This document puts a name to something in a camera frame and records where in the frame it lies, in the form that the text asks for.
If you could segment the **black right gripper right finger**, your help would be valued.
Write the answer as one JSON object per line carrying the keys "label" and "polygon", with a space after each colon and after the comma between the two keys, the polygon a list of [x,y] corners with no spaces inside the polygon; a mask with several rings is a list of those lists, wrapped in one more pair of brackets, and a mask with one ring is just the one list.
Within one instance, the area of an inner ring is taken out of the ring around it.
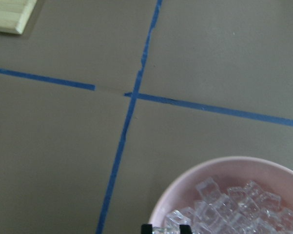
{"label": "black right gripper right finger", "polygon": [[180,234],[192,234],[192,229],[190,225],[180,224],[179,229],[180,229]]}

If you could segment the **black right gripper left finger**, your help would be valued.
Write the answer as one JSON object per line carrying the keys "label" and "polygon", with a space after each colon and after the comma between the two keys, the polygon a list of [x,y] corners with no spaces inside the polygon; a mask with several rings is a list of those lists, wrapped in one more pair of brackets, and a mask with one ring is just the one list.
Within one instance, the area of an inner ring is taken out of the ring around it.
{"label": "black right gripper left finger", "polygon": [[153,233],[153,226],[152,224],[142,224],[140,228],[141,234],[152,234]]}

